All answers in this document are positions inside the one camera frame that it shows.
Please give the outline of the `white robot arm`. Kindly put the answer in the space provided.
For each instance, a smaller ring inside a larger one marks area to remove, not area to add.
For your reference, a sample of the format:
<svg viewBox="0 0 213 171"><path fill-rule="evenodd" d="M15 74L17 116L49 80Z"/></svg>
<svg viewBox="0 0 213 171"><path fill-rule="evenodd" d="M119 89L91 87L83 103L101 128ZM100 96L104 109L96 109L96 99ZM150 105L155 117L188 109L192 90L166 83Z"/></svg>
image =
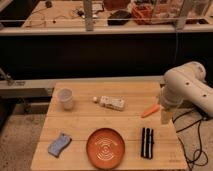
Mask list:
<svg viewBox="0 0 213 171"><path fill-rule="evenodd" d="M196 61L169 69L164 74L164 86L159 94L162 124L170 122L172 113L184 100L213 117L213 88L205 83L205 77L204 66Z"/></svg>

